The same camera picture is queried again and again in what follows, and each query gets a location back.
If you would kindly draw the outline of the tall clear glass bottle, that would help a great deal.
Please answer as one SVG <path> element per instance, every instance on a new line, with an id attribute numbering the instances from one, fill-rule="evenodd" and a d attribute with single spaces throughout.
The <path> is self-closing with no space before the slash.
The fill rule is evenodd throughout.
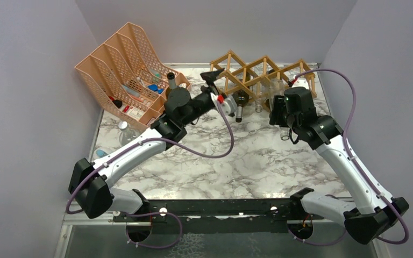
<path id="1" fill-rule="evenodd" d="M 256 94 L 256 98 L 255 98 L 255 112 L 256 113 L 261 113 L 262 112 L 262 110 L 263 110 L 263 107 L 262 107 L 262 99 L 263 99 L 263 96 L 262 96 L 262 83 L 261 82 L 257 82 L 255 85 L 254 85 L 254 91 L 255 91 L 255 94 Z"/>

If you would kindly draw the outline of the dark labelled wine bottle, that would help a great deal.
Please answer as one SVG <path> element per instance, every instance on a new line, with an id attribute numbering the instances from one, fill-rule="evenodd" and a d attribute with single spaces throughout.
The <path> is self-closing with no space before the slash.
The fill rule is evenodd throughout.
<path id="1" fill-rule="evenodd" d="M 243 73 L 237 75 L 237 79 L 243 82 Z M 247 72 L 245 76 L 245 82 L 249 81 L 251 79 L 250 74 Z M 236 122 L 241 123 L 243 119 L 243 108 L 248 104 L 249 102 L 249 94 L 247 94 L 243 90 L 238 90 L 233 94 L 233 97 L 236 101 L 237 104 L 237 113 L 236 113 Z"/>

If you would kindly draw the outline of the dark green wine bottle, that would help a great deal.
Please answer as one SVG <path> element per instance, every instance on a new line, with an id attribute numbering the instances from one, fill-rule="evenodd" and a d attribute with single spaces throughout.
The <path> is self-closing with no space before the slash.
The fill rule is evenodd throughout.
<path id="1" fill-rule="evenodd" d="M 277 77 L 271 78 L 270 82 L 266 84 L 265 89 L 265 104 L 269 108 L 269 110 L 272 111 L 274 107 L 274 96 L 279 95 L 279 80 L 277 79 Z"/>

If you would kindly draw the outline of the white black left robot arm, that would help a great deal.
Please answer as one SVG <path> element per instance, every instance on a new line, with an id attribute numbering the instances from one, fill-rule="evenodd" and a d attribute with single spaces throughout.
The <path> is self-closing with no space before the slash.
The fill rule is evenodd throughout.
<path id="1" fill-rule="evenodd" d="M 139 137 L 108 156 L 89 162 L 83 158 L 76 162 L 70 179 L 65 212 L 84 212 L 94 219 L 107 211 L 127 213 L 139 221 L 147 216 L 148 200 L 138 190 L 116 189 L 117 181 L 136 166 L 172 146 L 178 146 L 202 157 L 221 158 L 222 155 L 206 155 L 180 144 L 191 124 L 210 110 L 217 110 L 225 117 L 224 104 L 228 98 L 216 94 L 215 81 L 224 69 L 201 73 L 206 86 L 201 94 L 192 98 L 185 88 L 173 89 L 164 103 L 163 114 Z"/>

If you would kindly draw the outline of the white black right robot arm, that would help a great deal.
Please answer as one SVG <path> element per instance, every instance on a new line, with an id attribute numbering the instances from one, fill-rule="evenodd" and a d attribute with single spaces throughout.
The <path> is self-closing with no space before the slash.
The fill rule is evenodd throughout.
<path id="1" fill-rule="evenodd" d="M 304 188 L 290 196 L 289 213 L 294 218 L 321 216 L 343 226 L 356 242 L 366 245 L 409 209 L 403 197 L 393 197 L 365 167 L 335 119 L 317 114 L 308 89 L 289 88 L 283 95 L 274 95 L 270 104 L 270 125 L 296 134 L 294 144 L 306 142 L 333 169 L 353 199 L 346 202 Z"/>

